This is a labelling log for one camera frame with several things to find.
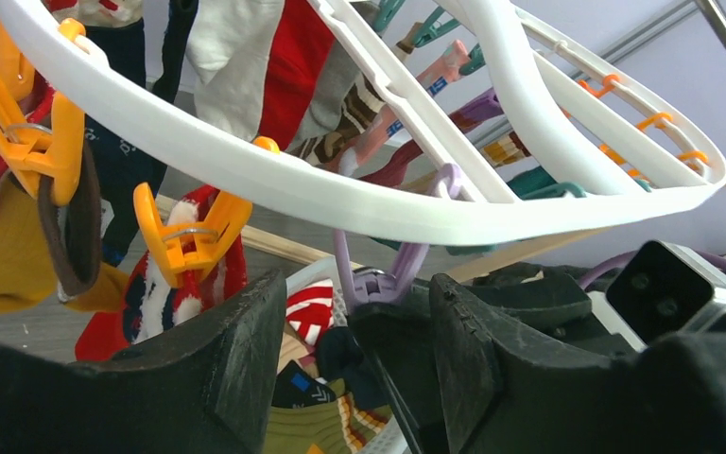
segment screw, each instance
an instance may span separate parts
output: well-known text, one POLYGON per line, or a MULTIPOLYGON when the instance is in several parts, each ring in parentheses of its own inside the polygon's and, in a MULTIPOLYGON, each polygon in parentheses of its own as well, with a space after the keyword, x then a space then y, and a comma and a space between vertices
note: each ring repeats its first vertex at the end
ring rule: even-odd
POLYGON ((680 311, 680 308, 678 307, 678 303, 671 298, 666 298, 662 302, 658 303, 656 305, 655 310, 658 311, 658 313, 662 317, 674 317, 678 315, 678 312, 680 311))
POLYGON ((637 290, 646 290, 649 287, 649 276, 639 272, 631 278, 631 286, 637 290))

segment wooden beam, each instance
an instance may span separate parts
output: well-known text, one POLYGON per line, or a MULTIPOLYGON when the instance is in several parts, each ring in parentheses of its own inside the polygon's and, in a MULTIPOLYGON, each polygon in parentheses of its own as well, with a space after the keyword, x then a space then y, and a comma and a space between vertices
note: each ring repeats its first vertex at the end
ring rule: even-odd
MULTIPOLYGON (((168 215, 171 213, 171 208, 176 203, 175 200, 160 195, 155 200, 157 202, 157 209, 160 212, 160 218, 165 221, 168 219, 168 215)), ((262 251, 264 253, 270 253, 284 259, 290 260, 296 263, 302 263, 304 265, 310 265, 324 257, 332 256, 330 253, 320 251, 318 249, 305 246, 302 243, 291 241, 290 239, 270 234, 269 232, 251 227, 250 225, 244 226, 241 231, 241 239, 243 245, 249 248, 262 251)), ((355 262, 352 263, 352 268, 360 268, 362 265, 355 262)))
POLYGON ((486 275, 494 270, 505 268, 523 260, 527 260, 542 253, 548 253, 558 248, 580 241, 589 236, 594 236, 611 230, 612 227, 600 229, 582 230, 578 232, 567 232, 540 236, 537 238, 518 241, 492 253, 489 256, 481 257, 471 262, 454 267, 446 273, 458 282, 466 282, 470 279, 486 275))

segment gray floor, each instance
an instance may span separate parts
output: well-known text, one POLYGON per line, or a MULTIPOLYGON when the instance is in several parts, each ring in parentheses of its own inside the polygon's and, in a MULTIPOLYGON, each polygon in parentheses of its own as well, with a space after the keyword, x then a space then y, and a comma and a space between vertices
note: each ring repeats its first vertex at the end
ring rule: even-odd
MULTIPOLYGON (((177 99, 177 104, 185 111, 193 112, 193 98, 190 95, 181 94, 177 99)), ((388 161, 388 154, 381 154, 368 166, 360 169, 362 174, 366 174, 388 161)), ((417 161, 419 162, 412 165, 408 171, 408 180, 421 176, 430 169, 428 162, 417 161)), ((161 193, 178 198, 198 185, 199 182, 195 179, 175 169, 170 169, 161 193)), ((286 217, 259 206, 254 208, 250 225, 326 252, 332 251, 330 230, 323 226, 286 217)), ((394 252, 387 247, 362 236, 350 236, 349 246, 355 262, 377 268, 387 268, 394 256, 394 252)), ((131 271, 145 250, 142 238, 135 238, 130 254, 121 268, 131 271)), ((284 273, 290 274, 303 266, 249 248, 246 249, 246 258, 250 279, 272 268, 278 268, 284 273)), ((472 258, 451 257, 443 249, 433 250, 425 261, 422 276, 447 270, 472 258)), ((89 316, 65 309, 56 301, 49 299, 24 312, 0 315, 0 342, 56 361, 72 361, 74 360, 74 342, 88 320, 89 316)))

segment white plastic hanger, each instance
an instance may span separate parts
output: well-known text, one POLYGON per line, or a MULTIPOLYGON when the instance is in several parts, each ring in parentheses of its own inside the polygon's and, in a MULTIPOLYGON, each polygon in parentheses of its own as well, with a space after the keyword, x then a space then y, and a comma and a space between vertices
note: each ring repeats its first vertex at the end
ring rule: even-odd
MULTIPOLYGON (((665 157, 657 148, 626 149, 649 143, 626 137, 638 134, 638 131, 630 123, 621 124, 624 121, 621 118, 614 118, 614 125, 621 124, 624 129, 602 131, 611 126, 600 120, 610 109, 592 102, 590 97, 586 100, 580 96, 585 92, 573 87, 571 80, 566 79, 566 83, 560 80, 565 79, 560 71, 542 69, 540 73, 536 65, 529 64, 537 59, 537 54, 521 32, 521 24, 523 22, 525 27, 529 24, 537 31, 539 27, 525 16, 520 22, 510 2, 467 0, 467 12, 463 12, 464 8, 454 1, 439 0, 439 4, 462 24, 475 28, 481 43, 485 44, 483 51, 500 100, 505 102, 502 97, 506 91, 517 91, 514 98, 509 96, 506 112, 523 140, 526 135, 529 139, 528 134, 533 135, 533 131, 540 134, 537 139, 529 139, 527 144, 542 165, 559 181, 581 184, 595 194, 618 194, 519 201, 496 173, 484 165, 471 144, 415 79, 406 75, 404 66, 394 64, 395 59, 388 48, 379 39, 372 40, 371 29, 347 0, 311 2, 436 166, 450 160, 460 166, 468 179, 463 185, 463 197, 469 201, 404 193, 318 170, 292 156, 273 156, 170 106, 112 69, 95 64, 57 33, 56 21, 41 2, 0 0, 0 16, 22 52, 55 87, 134 146, 238 197, 345 231, 432 244, 502 243, 690 210, 726 182, 726 162, 711 141, 671 106, 651 92, 641 90, 643 87, 615 68, 610 67, 606 74, 620 74, 629 96, 641 96, 642 103, 671 113, 683 136, 709 155, 711 171, 706 178, 695 178, 684 172, 681 167, 685 166, 677 161, 672 163, 673 158, 665 157), (496 11, 507 9, 511 9, 510 14, 494 15, 496 11), (470 21, 466 14, 478 17, 470 21), (502 45, 516 35, 522 35, 518 44, 502 45), (513 69, 498 72, 502 71, 498 68, 513 69), (569 94, 578 90, 582 93, 569 94), (662 189, 652 193, 640 190, 624 170, 587 143, 574 127, 564 126, 568 122, 552 102, 550 92, 555 101, 575 117, 583 114, 581 110, 594 111, 586 112, 586 116, 594 116, 586 120, 587 126, 595 128, 594 133, 606 139, 611 147, 622 148, 623 157, 662 189), (517 107, 523 102, 530 107, 533 107, 532 103, 538 103, 539 109, 528 112, 527 107, 517 107), (550 120, 550 115, 557 119, 550 120), (556 125, 552 129, 550 121, 556 125), (566 147, 560 147, 561 140, 565 141, 566 147), (662 175, 656 174, 650 163, 663 163, 665 171, 662 175)), ((550 35, 553 43, 566 40, 570 43, 568 49, 580 58, 596 58, 576 49, 572 45, 574 42, 563 35, 553 36, 543 29, 539 32, 550 35)), ((590 61, 590 64, 596 64, 596 61, 590 61)))

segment cable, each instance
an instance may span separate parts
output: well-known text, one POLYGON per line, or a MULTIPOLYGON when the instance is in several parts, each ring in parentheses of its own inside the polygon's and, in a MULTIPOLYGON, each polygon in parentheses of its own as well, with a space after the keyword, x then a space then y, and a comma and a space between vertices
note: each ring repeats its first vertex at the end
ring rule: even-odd
MULTIPOLYGON (((714 255, 712 253, 701 253, 699 251, 695 252, 698 253, 702 258, 707 260, 708 263, 710 263, 711 265, 714 265, 720 270, 726 272, 726 258, 714 255)), ((590 286, 599 276, 605 274, 606 272, 616 268, 624 268, 628 264, 628 262, 631 261, 635 254, 636 252, 622 253, 621 255, 617 255, 616 257, 605 260, 599 265, 593 267, 582 277, 580 277, 580 279, 578 280, 578 285, 580 285, 580 288, 583 289, 588 288, 588 286, 590 286)))

